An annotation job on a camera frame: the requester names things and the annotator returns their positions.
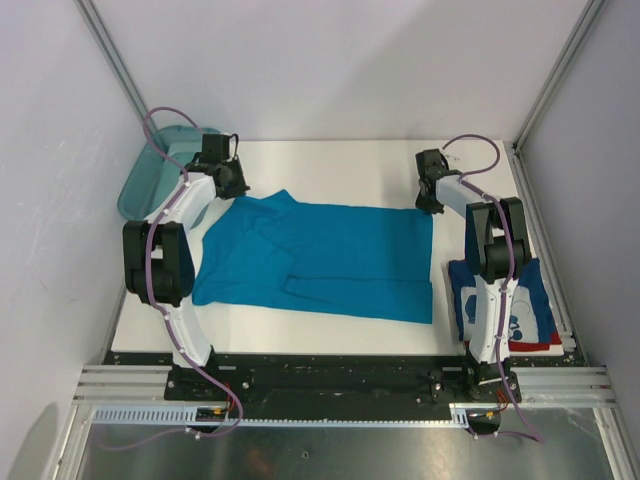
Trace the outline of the bright blue t-shirt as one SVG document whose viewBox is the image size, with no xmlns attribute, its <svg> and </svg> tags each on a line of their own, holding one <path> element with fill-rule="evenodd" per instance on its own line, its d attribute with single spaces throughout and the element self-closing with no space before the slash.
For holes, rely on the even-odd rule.
<svg viewBox="0 0 640 480">
<path fill-rule="evenodd" d="M 241 197 L 203 237 L 192 299 L 430 324 L 432 240 L 416 209 Z"/>
</svg>

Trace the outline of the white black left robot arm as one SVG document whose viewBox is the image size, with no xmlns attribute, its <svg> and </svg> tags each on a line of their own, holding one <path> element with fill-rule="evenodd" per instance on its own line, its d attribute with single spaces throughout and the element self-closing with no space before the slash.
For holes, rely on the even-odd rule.
<svg viewBox="0 0 640 480">
<path fill-rule="evenodd" d="M 122 232 L 126 288 L 158 312 L 172 344 L 173 363 L 192 368 L 185 385 L 202 400 L 219 392 L 221 376 L 206 366 L 213 347 L 192 301 L 196 273 L 187 234 L 214 200 L 249 191 L 238 145 L 236 133 L 204 134 L 201 150 L 182 167 L 166 200 L 144 220 L 127 222 Z"/>
</svg>

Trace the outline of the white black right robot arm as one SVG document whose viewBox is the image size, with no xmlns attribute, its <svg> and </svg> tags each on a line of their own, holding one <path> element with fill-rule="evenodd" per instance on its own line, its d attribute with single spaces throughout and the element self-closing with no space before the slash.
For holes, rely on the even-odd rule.
<svg viewBox="0 0 640 480">
<path fill-rule="evenodd" d="M 415 159 L 416 207 L 429 214 L 449 208 L 465 220 L 465 263 L 475 280 L 476 312 L 462 391 L 473 401 L 484 401 L 499 390 L 512 396 L 508 317 L 517 279 L 532 258 L 523 204 L 473 185 L 448 167 L 439 149 L 423 150 Z"/>
</svg>

